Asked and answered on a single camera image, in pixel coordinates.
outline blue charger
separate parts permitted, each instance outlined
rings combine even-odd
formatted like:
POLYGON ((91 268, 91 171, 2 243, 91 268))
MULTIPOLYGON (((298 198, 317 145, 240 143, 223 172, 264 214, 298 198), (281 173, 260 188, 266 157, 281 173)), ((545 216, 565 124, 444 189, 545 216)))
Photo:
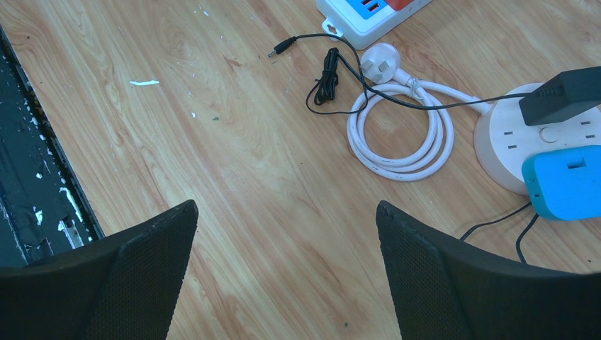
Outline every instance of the blue charger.
POLYGON ((522 175, 541 217, 601 217, 601 145, 536 154, 522 165, 522 175))

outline white cable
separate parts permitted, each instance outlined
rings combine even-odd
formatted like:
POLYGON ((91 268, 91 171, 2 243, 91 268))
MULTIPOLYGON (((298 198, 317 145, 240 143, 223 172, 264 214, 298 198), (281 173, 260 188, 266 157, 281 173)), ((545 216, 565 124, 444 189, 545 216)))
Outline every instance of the white cable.
MULTIPOLYGON (((442 106, 442 103, 426 90, 446 94, 464 103, 480 100, 445 85, 418 80, 402 69, 395 71, 393 81, 376 85, 373 89, 382 91, 389 96, 402 94, 412 97, 423 106, 442 106)), ((376 174, 394 181, 419 181, 431 176, 446 163, 451 156, 454 143, 453 122, 446 109, 427 111, 429 119, 428 133, 422 146, 416 152, 406 158, 389 159, 377 155, 367 145, 365 119, 373 106, 383 99, 371 91, 368 91, 368 97, 367 107, 360 113, 350 115, 347 122, 347 137, 351 149, 364 166, 376 174), (444 146, 440 156, 431 163, 440 152, 443 140, 444 146)), ((355 101, 351 111, 359 110, 364 102, 365 96, 361 94, 355 101)), ((491 105, 482 103, 470 105, 470 107, 480 112, 481 115, 485 115, 490 110, 491 105)))

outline thin black wire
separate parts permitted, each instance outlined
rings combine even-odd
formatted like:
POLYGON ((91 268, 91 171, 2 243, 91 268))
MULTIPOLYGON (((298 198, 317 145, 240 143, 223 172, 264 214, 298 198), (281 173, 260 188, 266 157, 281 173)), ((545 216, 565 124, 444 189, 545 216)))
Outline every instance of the thin black wire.
POLYGON ((496 220, 496 221, 492 221, 492 222, 486 222, 486 223, 480 223, 479 225, 474 225, 473 227, 471 227, 461 238, 461 241, 465 241, 470 235, 471 233, 475 232, 476 229, 480 228, 480 227, 485 227, 487 225, 494 225, 496 223, 502 222, 514 215, 519 214, 520 212, 524 211, 526 208, 528 208, 530 205, 532 205, 532 202, 528 202, 526 205, 524 205, 523 207, 521 207, 520 209, 510 213, 507 216, 501 217, 500 219, 496 220))
POLYGON ((522 233, 517 237, 517 240, 515 241, 515 251, 517 251, 517 257, 519 258, 519 261, 522 262, 523 264, 528 264, 528 263, 526 262, 526 259, 524 258, 524 254, 522 254, 522 248, 521 248, 520 244, 522 243, 522 239, 524 238, 526 233, 532 228, 532 226, 534 225, 534 223, 537 222, 538 219, 539 219, 539 214, 534 214, 534 217, 532 218, 532 220, 530 220, 530 223, 528 223, 526 228, 524 228, 522 233))
POLYGON ((355 47, 353 47, 353 45, 351 45, 351 43, 348 40, 346 40, 345 38, 342 38, 342 37, 339 37, 339 36, 333 35, 333 34, 328 34, 328 33, 313 33, 313 34, 297 35, 296 40, 303 39, 303 38, 314 38, 314 37, 328 37, 328 38, 334 38, 334 39, 338 39, 338 40, 342 41, 353 52, 353 55, 355 56, 355 60, 357 63, 357 69, 359 70, 357 72, 357 70, 355 70, 353 68, 353 66, 350 65, 350 63, 344 58, 344 56, 342 56, 338 52, 337 48, 332 48, 328 51, 328 54, 326 55, 326 58, 324 60, 324 70, 322 72, 322 78, 315 80, 317 82, 317 84, 311 89, 311 91, 309 92, 309 94, 307 95, 307 98, 305 100, 305 105, 307 106, 307 109, 318 115, 334 115, 334 114, 349 115, 349 114, 359 113, 359 112, 363 111, 363 109, 365 109, 365 107, 367 107, 367 103, 369 101, 369 96, 367 94, 367 91, 373 92, 374 94, 381 96, 388 101, 391 101, 391 102, 401 105, 401 106, 405 106, 406 108, 412 108, 415 110, 423 110, 423 111, 425 111, 425 110, 426 111, 441 110, 444 108, 456 108, 458 106, 467 106, 467 105, 472 105, 472 104, 487 103, 489 101, 499 101, 499 100, 509 99, 509 98, 521 98, 521 97, 525 97, 526 95, 529 94, 529 93, 514 93, 514 94, 508 94, 505 96, 487 98, 487 99, 483 99, 480 101, 472 101, 472 102, 468 102, 468 103, 453 103, 453 104, 447 104, 447 105, 442 105, 442 106, 423 106, 423 105, 419 105, 419 104, 408 103, 406 101, 401 101, 400 99, 389 96, 388 94, 386 94, 382 91, 374 90, 371 86, 369 86, 369 84, 367 84, 367 81, 365 80, 365 76, 363 75, 363 70, 361 69, 361 60, 359 59, 359 55, 357 54, 355 47), (361 105, 361 107, 355 111, 335 111, 335 112, 316 111, 309 106, 309 99, 310 99, 311 95, 315 92, 315 90, 322 89, 322 88, 324 90, 321 93, 319 91, 316 93, 316 96, 313 99, 313 103, 315 105, 319 106, 328 101, 334 100, 334 98, 336 98, 335 87, 336 87, 336 85, 338 85, 338 76, 336 74, 336 64, 337 64, 338 59, 340 59, 342 61, 342 63, 345 65, 345 67, 351 72, 351 74, 353 74, 353 76, 355 78, 357 78, 359 80, 359 82, 361 82, 361 86, 363 87, 363 93, 365 95, 365 101, 361 105))

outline wooden table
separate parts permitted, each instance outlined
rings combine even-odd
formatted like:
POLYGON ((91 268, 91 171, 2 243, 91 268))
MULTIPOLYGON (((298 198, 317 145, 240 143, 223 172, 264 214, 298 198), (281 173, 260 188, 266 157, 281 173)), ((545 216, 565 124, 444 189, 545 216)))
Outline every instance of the wooden table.
MULTIPOLYGON (((2 1, 0 21, 107 234, 196 200, 171 338, 398 338, 379 200, 459 236, 524 198, 478 164, 467 108, 451 111, 455 149, 434 176, 396 183, 364 168, 349 152, 346 117, 304 107, 327 49, 349 51, 321 38, 266 58, 323 20, 312 0, 284 2, 2 1), (159 84, 130 84, 151 79, 159 84)), ((497 96, 601 64, 601 3, 435 0, 383 40, 417 77, 497 96)), ((360 92, 339 73, 326 109, 347 110, 360 92)), ((382 103, 369 143, 407 155, 426 124, 423 112, 382 103)), ((531 216, 470 242, 516 259, 531 216)), ((532 264, 582 273, 601 270, 600 239, 599 220, 541 221, 522 248, 532 264)))

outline orange plug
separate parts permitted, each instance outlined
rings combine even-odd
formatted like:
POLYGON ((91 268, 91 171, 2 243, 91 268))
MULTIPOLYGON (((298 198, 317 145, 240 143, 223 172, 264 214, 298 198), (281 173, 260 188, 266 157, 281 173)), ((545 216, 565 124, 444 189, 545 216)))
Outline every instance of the orange plug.
POLYGON ((386 3, 388 3, 395 11, 400 11, 412 2, 413 0, 386 0, 386 3))

